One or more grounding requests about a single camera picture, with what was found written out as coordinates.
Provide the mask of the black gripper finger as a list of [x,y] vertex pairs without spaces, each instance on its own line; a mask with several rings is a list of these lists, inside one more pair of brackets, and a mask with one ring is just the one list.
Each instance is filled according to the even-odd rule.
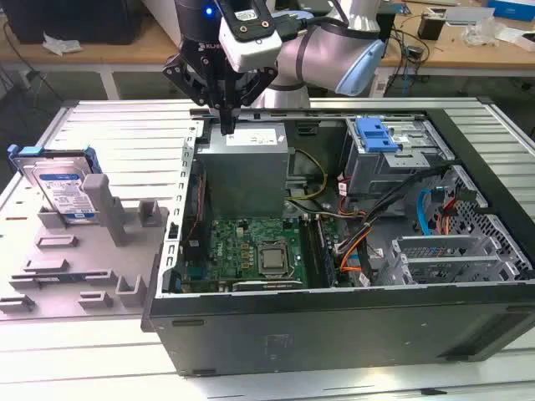
[[234,133],[241,108],[251,106],[276,77],[276,69],[255,69],[246,73],[231,70],[228,77],[229,134]]
[[225,80],[217,76],[212,56],[194,56],[189,62],[182,53],[168,60],[163,74],[195,104],[207,106],[220,122],[221,133],[229,134],[229,108],[225,99]]

